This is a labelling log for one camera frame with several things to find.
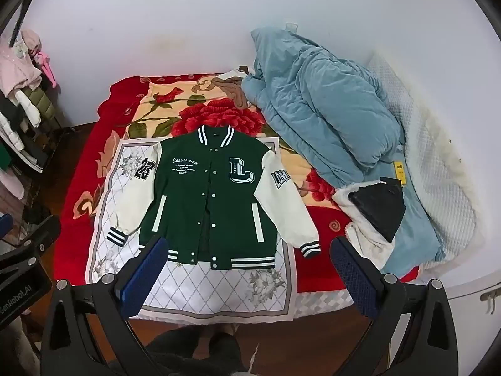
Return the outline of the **green white varsity jacket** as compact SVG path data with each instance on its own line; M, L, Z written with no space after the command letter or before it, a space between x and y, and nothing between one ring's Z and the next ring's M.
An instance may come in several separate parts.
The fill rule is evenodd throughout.
M281 159L233 127L198 127L150 147L134 165L107 240L168 242L167 259L213 270L271 269L279 240L305 258L318 230Z

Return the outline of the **clothes pile on rack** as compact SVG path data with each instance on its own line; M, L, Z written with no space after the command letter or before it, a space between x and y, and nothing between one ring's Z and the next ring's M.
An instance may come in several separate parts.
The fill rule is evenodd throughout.
M25 29L1 39L1 185L25 197L20 177L42 173L61 138L57 110L48 96L58 87L37 33Z

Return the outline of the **white diamond pattern sheet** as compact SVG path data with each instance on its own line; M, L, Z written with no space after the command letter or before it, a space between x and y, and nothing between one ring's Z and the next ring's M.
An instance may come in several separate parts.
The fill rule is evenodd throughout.
M156 144L154 138L119 141L94 219L85 280L95 283L116 274L138 254L138 235L123 247L106 239L111 217L132 169ZM273 323L291 321L296 305L296 262L293 248L278 240L271 270L215 271L206 262L183 265L168 261L137 318L183 324Z

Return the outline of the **black white fleece garment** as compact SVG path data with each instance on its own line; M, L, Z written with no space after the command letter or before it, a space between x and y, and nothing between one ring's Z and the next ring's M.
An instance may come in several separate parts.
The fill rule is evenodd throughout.
M359 255L382 269L395 249L396 232L406 211L401 182L382 177L353 183L337 189L333 200L351 220L345 228L346 239Z

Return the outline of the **yellow tag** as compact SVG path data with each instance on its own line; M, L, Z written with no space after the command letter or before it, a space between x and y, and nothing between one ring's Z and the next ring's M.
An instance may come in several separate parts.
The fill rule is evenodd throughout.
M396 160L393 162L394 170L396 174L396 179L398 179L402 186L407 184L407 177L405 172L404 163L402 161Z

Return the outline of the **white textured mattress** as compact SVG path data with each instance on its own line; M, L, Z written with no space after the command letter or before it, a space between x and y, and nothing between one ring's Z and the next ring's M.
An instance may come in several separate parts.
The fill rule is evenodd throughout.
M368 63L402 124L414 190L441 241L442 259L422 265L442 276L471 260L485 244L485 219L475 186L446 129L394 64L375 53Z

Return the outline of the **red floral blanket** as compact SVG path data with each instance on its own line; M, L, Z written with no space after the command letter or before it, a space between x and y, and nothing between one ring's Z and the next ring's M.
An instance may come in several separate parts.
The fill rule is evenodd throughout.
M121 139L171 138L192 133L201 125L231 126L255 138L279 136L261 110L253 104L242 107L239 79L209 74L132 76L110 87L110 97L98 108L99 121L88 136L66 193L62 232L54 253L55 279L68 279L75 285L85 283L94 217ZM319 230L320 243L328 246L334 237L345 234L350 222L332 200L335 188L282 138L279 145L284 165ZM308 260L297 250L295 254L299 293L345 288L328 251Z

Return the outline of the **blue quilted duvet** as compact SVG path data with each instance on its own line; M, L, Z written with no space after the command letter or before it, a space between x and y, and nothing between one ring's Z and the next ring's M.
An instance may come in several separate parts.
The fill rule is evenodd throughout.
M393 162L406 162L404 130L370 71L283 29L257 28L251 37L254 71L241 87L287 145L335 191L396 178ZM441 254L440 240L405 172L406 211L395 249L380 269L397 276Z

